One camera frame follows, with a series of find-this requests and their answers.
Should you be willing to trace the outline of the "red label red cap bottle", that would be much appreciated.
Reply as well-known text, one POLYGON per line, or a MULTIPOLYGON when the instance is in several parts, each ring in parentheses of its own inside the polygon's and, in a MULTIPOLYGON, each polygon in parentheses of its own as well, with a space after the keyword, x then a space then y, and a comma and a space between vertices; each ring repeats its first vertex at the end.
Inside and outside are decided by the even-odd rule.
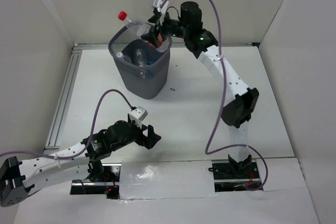
MULTIPOLYGON (((125 27, 127 28, 127 31, 132 36, 135 36, 136 39, 141 39, 141 36, 147 34, 151 28, 151 25, 149 23, 132 20, 130 16, 124 11, 121 11, 118 14, 118 19, 124 23, 125 27)), ((158 46, 155 46, 148 40, 145 39, 142 40, 159 52, 164 52, 168 49, 169 41, 167 40, 164 41, 161 35, 158 35, 158 41, 159 41, 158 46)))

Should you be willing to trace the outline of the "clear bottle blue-white cap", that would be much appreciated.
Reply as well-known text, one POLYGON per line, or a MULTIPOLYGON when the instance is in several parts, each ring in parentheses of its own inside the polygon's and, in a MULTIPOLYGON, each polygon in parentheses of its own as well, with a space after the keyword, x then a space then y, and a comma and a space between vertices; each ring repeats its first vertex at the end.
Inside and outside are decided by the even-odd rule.
POLYGON ((147 57, 143 49, 136 49, 134 51, 134 62, 139 67, 147 66, 147 57))

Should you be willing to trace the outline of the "green blue label bottle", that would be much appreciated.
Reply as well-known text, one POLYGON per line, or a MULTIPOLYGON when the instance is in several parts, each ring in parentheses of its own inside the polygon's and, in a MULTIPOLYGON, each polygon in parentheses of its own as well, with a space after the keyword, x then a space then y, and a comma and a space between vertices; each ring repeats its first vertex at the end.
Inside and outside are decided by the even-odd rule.
POLYGON ((116 57, 120 60, 123 60, 123 61, 129 63, 129 64, 132 64, 131 58, 129 56, 123 54, 122 52, 117 52, 116 57))

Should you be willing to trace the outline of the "blue label blue cap bottle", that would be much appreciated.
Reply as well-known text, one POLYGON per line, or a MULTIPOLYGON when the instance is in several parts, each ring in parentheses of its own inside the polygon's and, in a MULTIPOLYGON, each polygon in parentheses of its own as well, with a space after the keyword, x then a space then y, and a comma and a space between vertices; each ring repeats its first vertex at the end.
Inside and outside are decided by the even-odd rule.
POLYGON ((155 67, 153 61, 148 61, 146 66, 144 67, 144 78, 152 79, 155 77, 155 67))

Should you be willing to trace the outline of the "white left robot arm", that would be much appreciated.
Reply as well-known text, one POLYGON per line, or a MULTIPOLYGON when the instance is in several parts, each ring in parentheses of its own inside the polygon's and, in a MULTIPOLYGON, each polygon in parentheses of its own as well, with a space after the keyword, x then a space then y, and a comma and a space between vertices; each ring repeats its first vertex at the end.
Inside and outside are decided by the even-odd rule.
POLYGON ((70 180, 99 181, 103 177, 102 159, 111 153, 137 143, 151 149, 161 139, 151 125, 138 127, 134 121, 117 121, 107 129, 52 154, 20 161, 13 156, 1 166, 1 207, 18 204, 43 188, 70 180))

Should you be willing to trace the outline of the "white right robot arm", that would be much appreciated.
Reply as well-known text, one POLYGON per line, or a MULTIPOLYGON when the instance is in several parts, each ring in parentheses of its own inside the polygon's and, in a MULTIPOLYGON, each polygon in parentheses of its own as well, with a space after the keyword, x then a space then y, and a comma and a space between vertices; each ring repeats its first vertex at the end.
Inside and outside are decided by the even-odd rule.
POLYGON ((259 91, 250 88, 220 53, 221 47, 214 35, 203 28, 202 11, 196 2, 182 3, 178 19, 170 18, 166 0, 155 0, 153 7, 153 16, 148 20, 153 27, 142 38, 155 46, 160 44, 159 36, 162 39, 168 36, 182 38, 185 47, 223 87, 220 119, 229 127, 232 145, 228 155, 229 172, 235 178, 242 177, 252 163, 247 145, 248 122, 255 109, 259 91))

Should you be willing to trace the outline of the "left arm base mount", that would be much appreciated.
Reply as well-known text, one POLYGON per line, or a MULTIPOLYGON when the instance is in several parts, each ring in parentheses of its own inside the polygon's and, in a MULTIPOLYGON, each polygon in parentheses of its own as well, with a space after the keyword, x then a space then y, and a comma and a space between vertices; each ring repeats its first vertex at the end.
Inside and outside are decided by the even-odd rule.
POLYGON ((119 199, 121 163, 106 163, 102 167, 104 172, 93 181, 73 180, 70 195, 100 195, 106 199, 119 199))

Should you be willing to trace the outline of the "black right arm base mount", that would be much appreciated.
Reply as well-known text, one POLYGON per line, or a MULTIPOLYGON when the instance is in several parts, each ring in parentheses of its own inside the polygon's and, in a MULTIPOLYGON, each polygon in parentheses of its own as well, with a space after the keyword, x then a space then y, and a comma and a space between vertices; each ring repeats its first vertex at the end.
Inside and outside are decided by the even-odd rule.
POLYGON ((247 168, 240 172, 234 171, 228 161, 214 162, 208 168, 208 171, 213 173, 215 181, 252 181, 260 180, 260 175, 256 162, 252 162, 247 168))

